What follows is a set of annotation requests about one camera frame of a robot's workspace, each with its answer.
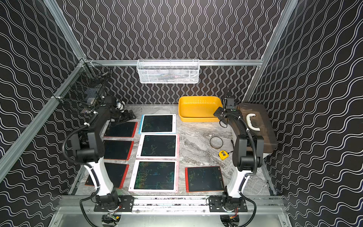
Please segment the red writing tablet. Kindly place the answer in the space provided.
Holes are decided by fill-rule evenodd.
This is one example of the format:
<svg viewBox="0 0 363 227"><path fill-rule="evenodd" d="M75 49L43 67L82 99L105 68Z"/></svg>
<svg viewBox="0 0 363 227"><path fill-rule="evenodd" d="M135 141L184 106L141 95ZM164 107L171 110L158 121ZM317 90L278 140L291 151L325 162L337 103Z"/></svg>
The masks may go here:
<svg viewBox="0 0 363 227"><path fill-rule="evenodd" d="M110 181L115 188L122 189L129 169L128 164L105 163Z"/></svg>
<svg viewBox="0 0 363 227"><path fill-rule="evenodd" d="M129 160L132 152L133 141L112 141L105 140L104 159L109 160Z"/></svg>
<svg viewBox="0 0 363 227"><path fill-rule="evenodd" d="M137 125L138 125L137 122L124 122L124 123L111 122L104 136L133 138L136 133Z"/></svg>
<svg viewBox="0 0 363 227"><path fill-rule="evenodd" d="M222 171L219 166L185 168L186 192L216 192L225 188Z"/></svg>

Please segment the white writing tablet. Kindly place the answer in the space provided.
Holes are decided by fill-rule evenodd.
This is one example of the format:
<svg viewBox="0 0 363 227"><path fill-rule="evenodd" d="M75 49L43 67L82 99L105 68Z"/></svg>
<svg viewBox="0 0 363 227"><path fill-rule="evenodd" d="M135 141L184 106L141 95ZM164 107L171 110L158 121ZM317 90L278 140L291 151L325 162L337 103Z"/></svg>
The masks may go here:
<svg viewBox="0 0 363 227"><path fill-rule="evenodd" d="M176 193L178 191L179 161L135 161L129 191L135 193Z"/></svg>
<svg viewBox="0 0 363 227"><path fill-rule="evenodd" d="M179 144L179 134L142 134L136 158L178 159Z"/></svg>

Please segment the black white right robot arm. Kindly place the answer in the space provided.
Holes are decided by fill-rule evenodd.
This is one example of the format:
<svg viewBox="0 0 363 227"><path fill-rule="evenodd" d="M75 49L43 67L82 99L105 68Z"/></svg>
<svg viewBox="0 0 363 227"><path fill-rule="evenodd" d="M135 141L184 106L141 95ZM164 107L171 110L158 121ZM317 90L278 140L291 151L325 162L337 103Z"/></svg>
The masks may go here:
<svg viewBox="0 0 363 227"><path fill-rule="evenodd" d="M222 194L222 207L230 212L241 210L246 201L243 192L247 181L262 166L264 139L257 134L260 129L252 126L250 120L256 114L244 117L230 96L224 98L223 106L214 112L214 116L221 123L231 126L235 135L232 152L235 171Z"/></svg>

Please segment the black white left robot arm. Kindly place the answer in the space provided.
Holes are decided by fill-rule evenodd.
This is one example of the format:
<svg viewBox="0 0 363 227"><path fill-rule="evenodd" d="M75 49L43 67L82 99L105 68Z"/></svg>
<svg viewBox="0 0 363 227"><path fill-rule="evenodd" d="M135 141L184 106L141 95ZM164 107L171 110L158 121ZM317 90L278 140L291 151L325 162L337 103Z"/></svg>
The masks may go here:
<svg viewBox="0 0 363 227"><path fill-rule="evenodd" d="M101 132L107 121L128 121L136 118L125 114L125 103L114 96L105 96L101 103L91 110L91 118L84 125L71 132L62 144L64 157L86 168L95 187L95 203L104 210L115 211L120 202L104 163L105 146Z"/></svg>

